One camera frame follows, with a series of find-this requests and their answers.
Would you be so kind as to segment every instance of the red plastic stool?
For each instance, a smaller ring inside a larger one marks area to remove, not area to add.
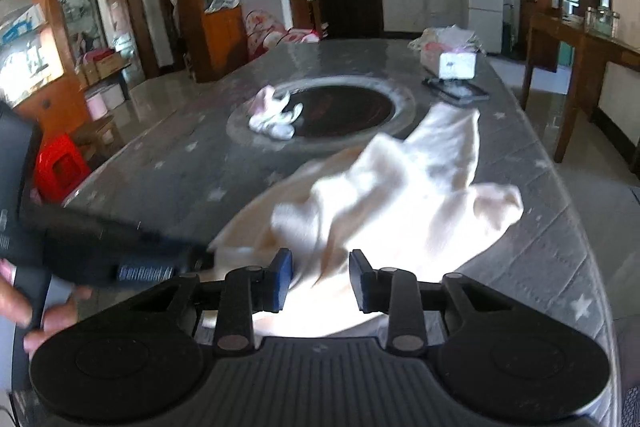
[[[62,202],[84,179],[91,169],[67,134],[58,136],[40,149],[34,181],[47,201]]]

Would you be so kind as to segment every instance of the human hand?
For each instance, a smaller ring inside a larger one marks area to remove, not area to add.
[[[17,289],[14,288],[15,267],[6,259],[0,259],[0,315],[26,328],[31,322],[31,305]],[[31,358],[47,339],[71,327],[78,321],[76,299],[88,299],[91,289],[77,287],[64,304],[52,306],[42,316],[42,329],[33,330],[24,337],[24,350]]]

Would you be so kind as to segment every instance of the round black pad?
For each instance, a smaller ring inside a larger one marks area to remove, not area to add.
[[[440,348],[437,372],[456,399],[494,419],[535,424],[565,419],[600,395],[609,360],[598,344],[543,315],[510,314],[482,314]]]
[[[320,86],[291,95],[287,110],[303,104],[293,124],[296,136],[326,138],[347,136],[385,122],[394,105],[384,94],[358,86]]]
[[[62,331],[37,350],[31,381],[43,404],[82,423],[153,417],[186,397],[204,363],[179,330],[119,334]]]

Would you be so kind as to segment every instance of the gray marble table top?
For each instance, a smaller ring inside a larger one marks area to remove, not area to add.
[[[278,46],[129,143],[68,204],[208,243],[271,184],[307,160],[335,152],[241,144],[226,131],[233,111],[267,84],[345,74],[391,79],[413,93],[415,118],[395,133],[398,137],[406,137],[437,100],[421,85],[425,72],[406,41]],[[615,427],[620,391],[612,320],[580,220],[526,115],[483,57],[474,83],[491,95],[476,104],[480,156],[475,182],[517,185],[525,210],[495,245],[460,271],[600,343],[610,357],[612,378],[589,414]]]

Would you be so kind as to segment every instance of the white towel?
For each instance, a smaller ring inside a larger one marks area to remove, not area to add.
[[[284,112],[289,104],[289,91],[282,98],[273,98],[275,91],[274,87],[265,86],[254,96],[249,106],[249,129],[276,140],[290,140],[295,132],[291,124],[302,113],[302,104],[297,103],[292,111]]]
[[[406,140],[379,134],[303,165],[236,215],[213,240],[212,279],[294,256],[283,311],[254,315],[256,333],[310,337],[372,318],[358,310],[348,253],[438,282],[486,250],[522,215],[514,186],[470,185],[478,165],[478,110],[439,103]]]

